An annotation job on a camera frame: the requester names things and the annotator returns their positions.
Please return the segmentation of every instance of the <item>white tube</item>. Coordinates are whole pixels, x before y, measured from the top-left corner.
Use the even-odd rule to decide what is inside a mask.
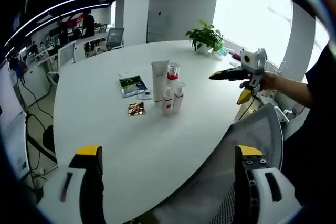
[[[153,99],[154,102],[162,101],[162,93],[165,85],[165,78],[168,71],[169,60],[153,61]]]

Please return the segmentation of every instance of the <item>white table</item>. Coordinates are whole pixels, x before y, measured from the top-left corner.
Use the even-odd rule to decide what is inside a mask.
[[[95,41],[97,39],[104,39],[107,38],[108,33],[101,33],[95,34],[94,36],[85,38],[85,39],[78,39],[76,40],[76,47],[75,47],[75,57],[76,61],[85,60],[85,51],[84,45],[88,42]]]
[[[181,66],[185,96],[178,115],[164,117],[152,100],[146,115],[128,116],[118,73],[140,74],[151,89],[151,62]],[[142,44],[66,66],[57,87],[54,138],[59,164],[89,144],[103,149],[104,216],[124,223],[159,204],[209,157],[238,112],[239,83],[208,77],[232,67],[194,52],[188,41]]]

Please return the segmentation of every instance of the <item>black sleeve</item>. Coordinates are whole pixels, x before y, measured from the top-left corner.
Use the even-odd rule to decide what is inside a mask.
[[[326,45],[319,60],[306,73],[308,88],[314,99],[314,106],[326,104],[333,100],[336,81],[336,59]]]

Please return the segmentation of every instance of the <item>bottle with red label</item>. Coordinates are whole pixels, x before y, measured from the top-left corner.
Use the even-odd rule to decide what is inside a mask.
[[[172,92],[175,92],[176,84],[178,81],[178,75],[180,73],[180,65],[176,62],[172,62],[168,64],[168,72],[166,79],[166,86],[172,87]]]
[[[171,115],[173,113],[173,95],[171,86],[166,86],[162,96],[162,113],[163,115]]]

